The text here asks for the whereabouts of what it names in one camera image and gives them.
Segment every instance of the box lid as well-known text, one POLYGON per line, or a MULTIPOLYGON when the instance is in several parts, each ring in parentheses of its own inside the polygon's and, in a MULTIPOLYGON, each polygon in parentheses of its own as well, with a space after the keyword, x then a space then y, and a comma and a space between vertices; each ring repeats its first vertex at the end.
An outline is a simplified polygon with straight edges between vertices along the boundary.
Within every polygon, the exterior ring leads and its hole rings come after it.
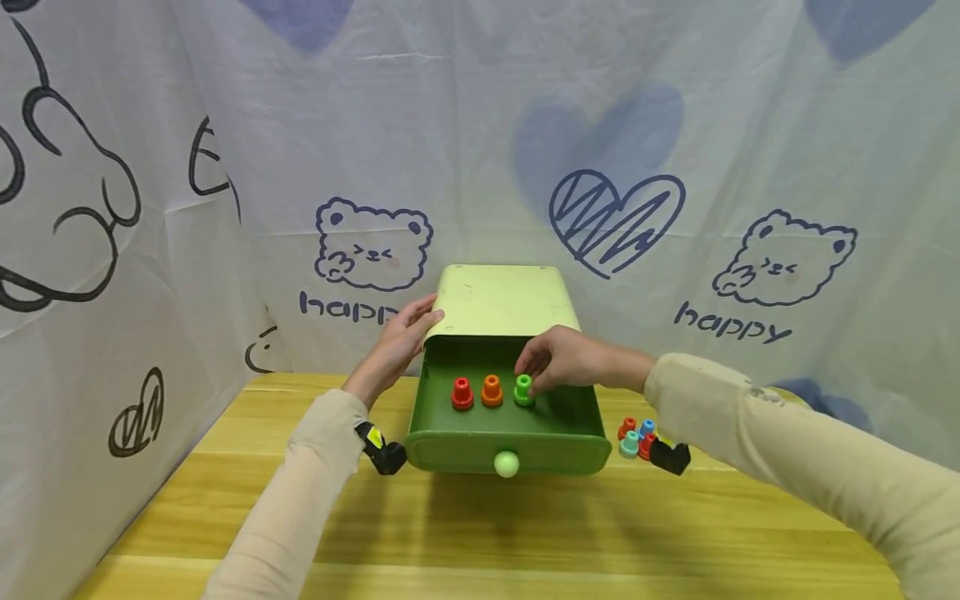
POLYGON ((555 324, 580 330, 555 267, 521 265, 449 265, 440 277, 435 308, 444 320, 427 332, 458 336, 541 334, 555 324))

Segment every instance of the doodle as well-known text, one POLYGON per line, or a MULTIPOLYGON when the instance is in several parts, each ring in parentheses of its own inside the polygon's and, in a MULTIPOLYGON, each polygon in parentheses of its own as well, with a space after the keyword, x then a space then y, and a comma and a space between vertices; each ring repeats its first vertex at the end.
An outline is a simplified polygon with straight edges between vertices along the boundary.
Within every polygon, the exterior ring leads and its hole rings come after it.
POLYGON ((379 292, 419 281, 433 240, 433 228, 418 210, 358 206, 339 197, 317 208, 317 231, 314 270, 320 278, 379 292))
POLYGON ((336 37, 353 0, 243 0, 274 32, 303 52, 320 53, 336 37))
POLYGON ((643 180, 621 197, 604 174, 584 169, 553 191, 550 223, 577 262, 609 279, 661 240, 685 198, 684 184, 672 175, 643 180))
MULTIPOLYGON (((48 137, 36 120, 36 107, 43 101, 46 101, 46 103, 44 103, 45 105, 53 103, 54 106, 62 108, 67 113, 68 118, 73 119, 76 124, 80 126, 93 149, 122 171, 124 176, 122 179, 125 180, 122 186, 125 188, 129 187, 133 204, 132 212, 129 216, 119 214, 113 203, 118 197, 117 187, 119 184, 113 180, 108 182, 108 177, 101 176, 99 195, 103 200, 109 219, 89 206, 77 205, 64 211, 54 221, 54 235, 57 235, 58 230, 64 223, 72 220, 74 217, 86 217, 92 220, 98 228, 103 230, 110 251, 107 272, 102 276, 100 281, 89 289, 82 291, 55 289, 54 287, 40 283, 30 276, 25 276, 13 269, 0 265, 0 306, 15 312, 35 312, 50 305, 54 300, 88 302, 99 297, 104 290, 107 289, 113 273, 116 270, 116 263, 119 258, 119 249, 117 247, 115 233, 116 228, 117 226, 123 228, 132 228, 135 226, 140 220, 142 205, 139 188, 137 187, 136 179, 133 177, 130 167, 120 156, 108 150, 97 141, 84 120, 77 111, 74 110, 73 106, 51 86, 45 62, 33 38, 18 21, 11 18, 11 22, 26 44, 30 55, 33 57, 39 78, 39 85, 30 89, 23 100, 22 117, 27 131, 33 136, 36 143, 48 153, 53 156, 63 156, 60 147, 51 141, 50 137, 48 137), (30 298, 24 300, 14 296, 8 286, 19 289, 21 293, 26 292, 30 298)), ((3 147, 8 149, 12 155, 12 179, 10 183, 0 191, 0 204, 8 204, 23 191, 25 181, 28 180, 27 176, 30 173, 30 167, 23 158, 22 147, 17 145, 8 131, 0 129, 0 138, 3 140, 3 147)))
MULTIPOLYGON (((207 137, 214 137, 215 133, 210 128, 210 117, 204 117, 204 120, 200 122, 200 126, 197 128, 197 132, 193 136, 193 143, 190 145, 190 161, 187 168, 187 177, 190 181, 190 188, 193 189, 194 193, 198 196, 211 196, 213 194, 218 194, 224 190, 230 190, 233 194, 233 202, 237 207, 237 221, 243 223, 243 219, 240 215, 240 197, 237 196, 236 186, 233 184, 233 181, 230 177, 224 173, 224 181, 219 183, 213 183, 210 185, 201 185, 197 181, 197 171, 198 171, 198 162, 201 161, 201 157, 205 156, 220 165, 220 155, 208 148, 204 148, 204 139, 207 137)), ((216 170, 217 173, 222 173, 223 167, 220 166, 216 170)))
POLYGON ((310 298, 306 292, 300 292, 300 312, 304 315, 311 312, 319 316, 343 317, 350 319, 354 323, 361 321, 373 321, 378 325, 383 325, 391 317, 399 314, 399 310, 392 306, 370 306, 363 302, 348 302, 345 300, 318 300, 310 298))
POLYGON ((110 427, 107 448, 111 456, 129 458, 156 441, 163 422, 163 400, 163 372, 153 367, 140 386, 140 401, 120 411, 110 427), (151 383, 150 402, 145 404, 151 383))
POLYGON ((750 225, 740 250, 713 279, 713 290, 761 306, 810 300, 847 262, 857 235, 854 228, 825 228, 776 209, 750 225))
POLYGON ((734 317, 721 317, 709 313, 700 314, 692 306, 689 300, 685 301, 677 311, 677 316, 673 318, 673 324, 684 324, 689 327, 696 327, 701 331, 709 331, 718 338, 731 336, 730 340, 742 342, 748 338, 758 338, 762 340, 763 345, 773 344, 777 340, 782 340, 793 333, 793 329, 784 329, 773 323, 764 323, 762 321, 748 321, 744 323, 734 317), (689 317, 689 321, 684 323, 684 317, 689 317))
POLYGON ((596 127, 562 98, 536 101, 518 122, 514 169, 526 201, 596 275, 629 266, 680 216, 684 184, 658 171, 683 120, 680 92, 651 82, 624 94, 596 127))
POLYGON ((804 0, 813 29, 842 65, 876 52, 921 17, 934 0, 804 0))
POLYGON ((247 368, 253 372, 260 373, 271 373, 280 370, 280 367, 276 369, 269 369, 271 363, 278 362, 276 356, 282 354, 280 348, 274 348, 279 342, 279 334, 276 333, 276 325, 268 328, 266 331, 257 336, 257 340, 247 346, 247 351, 244 352, 244 362, 247 363, 247 368), (274 352, 268 353, 267 350, 271 348, 274 349, 274 352))
POLYGON ((0 6, 7 12, 24 12, 40 3, 40 0, 0 0, 0 6))

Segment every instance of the right hand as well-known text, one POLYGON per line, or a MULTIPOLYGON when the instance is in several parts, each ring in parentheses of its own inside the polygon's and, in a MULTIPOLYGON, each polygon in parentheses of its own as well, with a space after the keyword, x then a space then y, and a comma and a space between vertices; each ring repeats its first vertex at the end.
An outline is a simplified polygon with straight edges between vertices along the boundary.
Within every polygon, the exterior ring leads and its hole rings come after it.
POLYGON ((554 325, 527 342, 514 373, 533 377, 531 396, 561 385, 603 385, 642 393, 655 362, 643 352, 604 344, 569 327, 554 325))

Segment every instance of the green knob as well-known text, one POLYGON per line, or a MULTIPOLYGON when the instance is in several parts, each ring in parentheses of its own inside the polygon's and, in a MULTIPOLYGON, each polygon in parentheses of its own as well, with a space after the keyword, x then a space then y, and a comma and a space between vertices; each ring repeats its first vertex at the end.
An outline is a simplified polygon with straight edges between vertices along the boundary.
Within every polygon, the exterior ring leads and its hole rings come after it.
POLYGON ((533 382, 534 380, 526 373, 516 379, 514 402, 517 406, 533 406, 534 399, 530 397, 530 384, 533 382))
POLYGON ((493 459, 493 470, 504 479, 510 479, 520 470, 520 459, 509 450, 499 452, 493 459))

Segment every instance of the finger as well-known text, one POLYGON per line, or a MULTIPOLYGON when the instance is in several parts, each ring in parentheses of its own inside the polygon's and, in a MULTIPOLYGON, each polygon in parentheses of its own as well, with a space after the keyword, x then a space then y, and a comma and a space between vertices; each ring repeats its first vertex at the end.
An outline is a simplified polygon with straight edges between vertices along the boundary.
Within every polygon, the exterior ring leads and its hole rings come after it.
POLYGON ((418 315, 422 315, 426 311, 429 311, 433 306, 434 300, 436 299, 437 294, 434 293, 419 300, 410 302, 401 308, 400 312, 396 313, 396 316, 391 319, 391 323, 400 324, 403 327, 408 326, 417 320, 418 315))
POLYGON ((530 365, 533 364, 534 360, 543 356, 544 354, 549 353, 549 351, 549 342, 544 336, 538 335, 537 337, 531 339, 529 342, 527 342, 526 346, 523 347, 523 351, 516 360, 516 364, 514 365, 514 375, 519 375, 522 372, 529 372, 530 365))
POLYGON ((553 388, 557 387, 557 378, 555 373, 556 371, 550 369, 550 366, 548 365, 542 373, 534 377, 534 382, 530 384, 530 396, 539 396, 540 394, 549 392, 553 388))
POLYGON ((429 296, 424 296, 419 300, 414 300, 403 307, 400 311, 401 315, 415 315, 419 312, 430 310, 430 307, 433 306, 433 302, 437 299, 437 293, 434 292, 429 296))
POLYGON ((414 323, 411 323, 410 326, 407 327, 407 331, 410 332, 410 335, 422 340, 423 336, 426 335, 426 332, 430 330, 430 327, 439 323, 443 319, 443 310, 433 310, 417 319, 414 323))
POLYGON ((546 368, 550 366, 550 357, 543 356, 540 360, 536 361, 529 370, 530 376, 535 379, 540 376, 541 373, 546 371, 546 368))

